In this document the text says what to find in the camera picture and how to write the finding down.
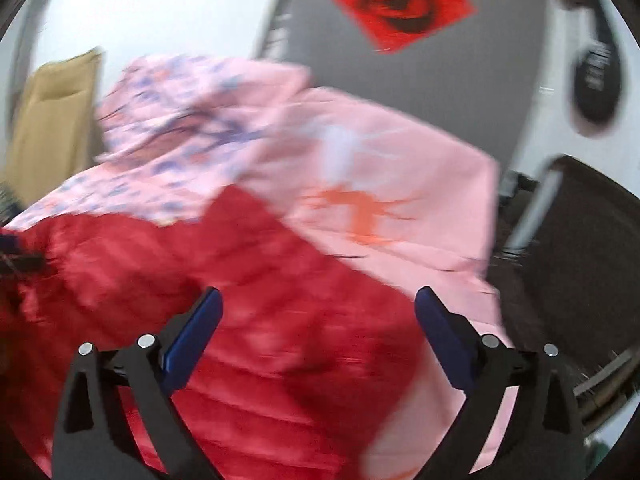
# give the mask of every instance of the clothing pile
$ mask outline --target clothing pile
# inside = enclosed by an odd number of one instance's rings
[[[309,79],[262,61],[136,60],[98,109],[100,164],[9,224],[48,263],[20,284],[22,393],[5,415],[44,470],[78,345],[128,344],[205,286],[225,315],[174,402],[228,479],[411,478],[463,402],[415,321],[422,286],[508,342],[483,280],[494,161]]]

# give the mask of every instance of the orange print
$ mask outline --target orange print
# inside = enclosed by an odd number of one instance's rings
[[[351,225],[348,234],[351,241],[363,245],[388,244],[396,241],[376,234],[379,217],[415,220],[415,218],[406,218],[389,211],[391,207],[412,202],[413,199],[383,202],[371,193],[345,189],[344,185],[323,189],[305,198],[319,201],[312,206],[313,209],[326,209],[332,205],[351,206]]]

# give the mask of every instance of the pink cloth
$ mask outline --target pink cloth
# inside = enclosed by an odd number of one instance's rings
[[[135,60],[97,115],[108,152],[16,217],[24,230],[65,213],[195,219],[252,160],[281,104],[308,85],[301,66],[212,57]]]
[[[226,184],[266,200],[329,254],[414,297],[430,285],[479,333],[508,344],[482,278],[494,230],[497,166],[417,120],[331,89],[305,68],[260,61],[143,58],[100,107],[109,153],[12,222],[65,212],[198,218]],[[495,455],[503,409],[476,467]],[[372,480],[411,477],[463,402],[425,344],[424,366],[362,457]]]

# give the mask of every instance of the white wall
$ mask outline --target white wall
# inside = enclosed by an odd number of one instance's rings
[[[33,67],[106,53],[98,94],[145,54],[253,57],[277,0],[50,0]]]
[[[548,2],[548,28],[536,105],[512,168],[537,177],[549,158],[567,153],[640,195],[640,48],[610,0],[605,12],[617,37],[623,70],[623,94],[609,127],[592,134],[572,108],[574,67],[593,33],[591,14],[568,11]]]

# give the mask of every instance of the floral pink fabric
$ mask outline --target floral pink fabric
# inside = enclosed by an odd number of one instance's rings
[[[301,66],[212,57],[135,60],[97,110],[108,151],[8,228],[64,213],[199,218],[273,133],[278,106],[306,88]]]

